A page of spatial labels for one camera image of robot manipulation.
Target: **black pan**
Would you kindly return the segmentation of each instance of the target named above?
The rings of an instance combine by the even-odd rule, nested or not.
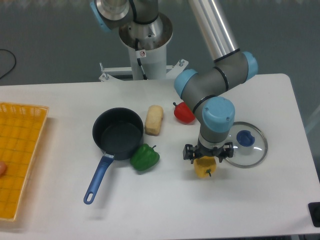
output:
[[[102,113],[92,129],[95,144],[104,152],[93,175],[84,203],[91,204],[107,168],[114,160],[129,159],[144,141],[144,124],[134,111],[117,107]]]

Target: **cable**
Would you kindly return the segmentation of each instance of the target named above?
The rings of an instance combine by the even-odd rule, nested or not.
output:
[[[139,48],[138,48],[138,43],[139,43],[139,39],[136,38],[136,39],[135,39],[135,51],[138,51],[138,50],[139,50]],[[143,68],[143,66],[142,66],[142,63],[141,63],[140,58],[137,57],[136,60],[137,60],[138,65],[139,65],[139,67],[140,67],[140,69],[141,69],[142,76],[143,76],[143,80],[148,80],[147,75],[146,75],[146,73],[145,73],[145,70],[144,70],[144,68]]]
[[[3,77],[5,77],[6,75],[8,75],[8,74],[16,67],[17,59],[16,59],[16,56],[13,54],[13,52],[11,52],[11,51],[9,51],[9,50],[7,50],[7,49],[0,48],[0,51],[8,52],[8,53],[10,53],[10,54],[13,56],[13,58],[14,58],[14,64],[13,64],[12,68],[11,68],[9,71],[7,71],[5,74],[3,74],[2,76],[0,76],[0,79],[2,79]]]

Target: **orange object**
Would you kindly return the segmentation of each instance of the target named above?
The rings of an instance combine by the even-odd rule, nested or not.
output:
[[[0,220],[14,221],[30,173],[35,149],[47,119],[47,106],[0,102]]]
[[[197,158],[193,162],[194,171],[199,178],[211,177],[211,174],[216,170],[217,163],[214,156],[203,156]]]
[[[7,169],[6,163],[4,161],[0,161],[0,177],[2,174],[5,173],[6,169]]]

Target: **blue knob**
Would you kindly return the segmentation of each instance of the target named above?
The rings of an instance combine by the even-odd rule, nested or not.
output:
[[[215,96],[205,103],[202,109],[202,118],[210,130],[216,133],[225,133],[234,124],[235,112],[235,106],[230,100]]]
[[[236,140],[241,146],[250,147],[255,143],[255,137],[248,130],[241,130],[236,135]]]

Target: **pan handle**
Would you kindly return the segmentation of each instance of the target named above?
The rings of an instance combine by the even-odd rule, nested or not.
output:
[[[112,164],[113,161],[114,161],[114,156],[112,156],[112,155],[106,156],[106,154],[105,154],[101,158],[101,160],[99,162],[99,165],[96,168],[95,173],[93,175],[93,178],[91,180],[89,188],[86,191],[86,194],[85,194],[85,196],[83,198],[83,202],[85,204],[92,204],[93,203],[93,201],[95,199],[95,196],[96,196],[96,194],[98,192],[98,189],[100,187],[101,181],[104,178],[104,175],[106,173],[106,170],[108,169],[110,164]]]

